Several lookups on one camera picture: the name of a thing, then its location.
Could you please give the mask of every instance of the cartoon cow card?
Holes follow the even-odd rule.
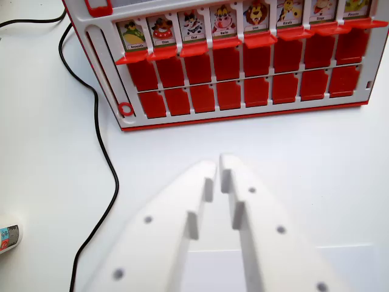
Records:
[[[244,33],[262,32],[269,29],[270,6],[263,0],[243,2]]]
[[[301,25],[303,8],[304,0],[277,0],[277,27]]]
[[[228,4],[209,8],[213,39],[233,37],[236,35],[236,10]]]
[[[337,0],[312,0],[311,17],[309,23],[323,23],[334,21]]]
[[[167,19],[165,15],[147,17],[147,23],[154,47],[170,46],[176,43],[173,22]]]
[[[196,9],[181,11],[177,15],[183,43],[204,41],[206,39],[204,17]]]
[[[135,24],[133,19],[116,23],[116,27],[126,52],[147,49],[142,27]]]

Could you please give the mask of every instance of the white plastic part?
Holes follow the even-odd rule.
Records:
[[[202,161],[161,191],[130,220],[85,291],[178,291],[215,175],[216,164]]]
[[[247,292],[349,291],[242,161],[222,155],[220,174],[240,234]]]
[[[17,247],[22,238],[20,220],[12,215],[0,215],[0,254]]]

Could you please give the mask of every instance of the white game frame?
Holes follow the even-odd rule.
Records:
[[[359,81],[357,88],[354,90],[354,94],[348,97],[338,97],[338,98],[329,98],[329,93],[325,93],[324,99],[321,100],[311,100],[311,101],[301,101],[300,98],[300,83],[301,75],[305,70],[304,64],[304,52],[305,52],[305,40],[303,42],[303,51],[302,58],[300,61],[300,67],[297,71],[283,72],[283,73],[274,73],[273,68],[273,55],[274,55],[274,45],[271,46],[271,55],[270,55],[270,69],[269,74],[255,76],[255,77],[245,77],[243,71],[243,44],[239,45],[239,54],[240,54],[240,72],[238,79],[232,80],[223,80],[216,81],[215,69],[213,67],[213,54],[212,54],[212,28],[210,23],[209,7],[217,3],[226,3],[230,6],[231,9],[236,10],[237,14],[237,31],[238,38],[244,42],[243,35],[243,7],[241,1],[220,1],[220,0],[159,0],[156,5],[155,1],[141,2],[137,4],[130,4],[127,6],[121,6],[113,8],[112,15],[102,16],[99,18],[93,18],[86,7],[84,1],[80,0],[63,0],[68,13],[70,14],[71,20],[74,24],[74,27],[78,33],[80,41],[84,47],[86,55],[93,65],[95,74],[102,86],[102,89],[106,95],[106,98],[112,108],[112,111],[122,129],[132,128],[132,127],[141,127],[141,126],[151,126],[151,125],[161,125],[166,123],[176,123],[176,122],[187,122],[191,120],[203,120],[203,119],[213,119],[220,117],[233,117],[233,116],[242,116],[247,114],[258,114],[258,113],[270,113],[277,111],[286,111],[286,110],[297,110],[297,109],[308,109],[321,106],[331,106],[331,105],[342,105],[347,103],[358,103],[358,102],[367,102],[372,86],[367,88],[368,82],[374,82],[379,67],[380,59],[382,57],[385,42],[388,35],[388,27],[379,27],[371,29],[370,39],[367,46],[367,51],[365,56],[362,58],[361,63],[353,63],[341,66],[357,66],[360,71]],[[270,14],[269,14],[269,30],[273,35],[277,35],[276,30],[276,21],[277,21],[277,0],[265,0],[266,3],[270,5]],[[104,5],[105,0],[89,0],[91,7],[98,7]],[[303,23],[305,29],[310,28],[309,17],[311,9],[311,0],[305,0],[304,11],[303,11]],[[339,0],[337,11],[336,11],[336,21],[338,24],[343,24],[343,12],[345,7],[346,0]],[[239,109],[229,109],[229,110],[220,110],[218,106],[217,92],[216,87],[213,86],[215,93],[215,111],[207,113],[195,113],[193,105],[191,102],[190,96],[190,85],[186,70],[184,59],[182,59],[182,67],[184,71],[184,85],[173,87],[173,88],[183,88],[187,92],[190,102],[190,114],[181,115],[181,116],[172,116],[167,107],[167,103],[164,95],[164,88],[159,78],[158,70],[154,63],[154,68],[156,70],[156,75],[158,79],[158,89],[151,91],[160,91],[160,95],[164,98],[165,108],[167,111],[166,117],[161,118],[147,118],[146,114],[143,111],[142,104],[138,97],[138,90],[134,86],[134,83],[131,79],[129,71],[126,65],[116,65],[114,62],[121,59],[125,55],[125,50],[122,45],[122,41],[117,32],[116,22],[123,21],[126,19],[134,19],[138,25],[142,26],[143,32],[145,33],[146,44],[148,46],[148,53],[153,52],[153,44],[151,37],[148,33],[148,25],[146,23],[146,17],[152,15],[164,14],[168,19],[173,22],[173,29],[176,36],[176,46],[177,52],[179,53],[182,49],[182,40],[181,40],[181,30],[179,28],[179,22],[177,18],[177,12],[186,10],[186,9],[197,9],[198,13],[204,16],[205,24],[205,35],[207,37],[207,44],[209,48],[210,61],[211,61],[211,72],[212,80],[210,83],[201,83],[204,84],[213,84],[218,82],[230,82],[244,80],[248,78],[258,78],[258,77],[269,77],[267,81],[269,82],[269,100],[266,106],[254,106],[246,108],[244,103],[244,82],[239,82],[241,87],[241,107]],[[389,1],[387,0],[372,0],[370,17],[372,19],[379,19],[382,21],[389,21]],[[318,70],[318,69],[328,69],[326,74],[329,75],[327,89],[329,82],[331,80],[332,69],[336,66],[335,51],[337,49],[337,39],[334,47],[334,52],[331,60],[331,64],[325,68],[315,68],[309,70]],[[295,102],[293,103],[281,103],[274,105],[272,102],[272,79],[273,76],[278,74],[297,74],[295,77],[298,78],[298,94],[296,96]],[[119,113],[118,103],[130,102],[134,109],[135,115],[132,116],[122,116]]]

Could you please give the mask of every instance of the cartoon giraffe card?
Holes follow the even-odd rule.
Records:
[[[173,22],[165,15],[147,17],[147,23],[154,47],[171,46],[176,43]]]
[[[277,0],[277,27],[299,26],[303,21],[304,0]]]
[[[204,17],[196,9],[181,11],[177,15],[183,43],[204,41],[206,39]]]
[[[263,0],[243,2],[244,33],[262,32],[269,29],[270,6]]]
[[[236,10],[222,4],[209,8],[213,39],[236,35]]]

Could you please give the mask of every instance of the red plastic tab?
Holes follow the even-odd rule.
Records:
[[[193,108],[196,114],[215,111],[213,89],[209,85],[191,86],[189,88]]]
[[[303,43],[279,39],[274,44],[274,70],[276,73],[297,71],[300,65]]]
[[[256,47],[271,46],[277,42],[277,38],[270,31],[259,33],[248,33],[244,36],[244,43],[249,49]]]
[[[169,59],[177,55],[176,46],[155,47],[154,52],[147,57],[149,61]]]
[[[88,8],[89,14],[92,17],[102,17],[102,16],[111,15],[113,13],[111,0],[107,0],[107,6],[96,7],[96,8],[91,7],[91,5],[89,4],[89,0],[85,0],[85,4],[86,7]]]
[[[284,41],[301,40],[303,38],[310,38],[313,35],[313,32],[310,32],[303,26],[277,30],[277,36]]]
[[[245,79],[244,81],[244,102],[246,108],[252,106],[267,105],[269,98],[269,82],[264,77]]]
[[[362,62],[365,55],[369,33],[363,29],[352,29],[349,33],[339,35],[335,59],[338,65]]]
[[[329,96],[342,97],[353,95],[357,87],[359,73],[355,66],[334,68],[328,89]]]
[[[313,33],[317,33],[323,37],[327,37],[329,35],[340,35],[343,33],[350,32],[351,27],[348,26],[340,26],[337,22],[333,23],[318,23],[311,24],[310,31]]]
[[[184,72],[182,71],[181,60],[178,57],[158,60],[156,64],[164,88],[184,85]]]
[[[188,94],[182,88],[165,90],[165,98],[172,116],[190,114]]]
[[[139,100],[147,118],[166,117],[164,98],[157,91],[139,93]]]
[[[304,63],[306,69],[327,67],[334,52],[333,36],[314,35],[306,40]]]
[[[235,47],[213,51],[216,79],[239,78],[239,51]]]
[[[147,50],[138,50],[137,52],[127,52],[125,56],[115,62],[116,65],[131,64],[146,60]]]
[[[273,104],[295,102],[298,79],[293,73],[273,77]]]
[[[208,52],[208,45],[206,41],[183,44],[180,57],[193,57],[205,54]]]
[[[216,90],[221,110],[233,110],[241,107],[241,87],[236,81],[217,83]]]
[[[345,20],[345,26],[356,29],[375,29],[376,27],[385,27],[388,23],[381,20],[371,20],[371,18]]]
[[[324,99],[328,75],[324,70],[306,71],[301,80],[301,101]]]
[[[211,61],[208,54],[184,58],[190,84],[211,82]]]
[[[157,75],[153,64],[147,60],[127,64],[129,73],[138,91],[158,88]]]
[[[242,41],[236,36],[233,38],[220,38],[217,40],[213,40],[213,49],[226,49],[228,47],[236,47],[239,46]]]
[[[248,49],[243,46],[243,68],[246,77],[267,75],[270,66],[270,47]]]

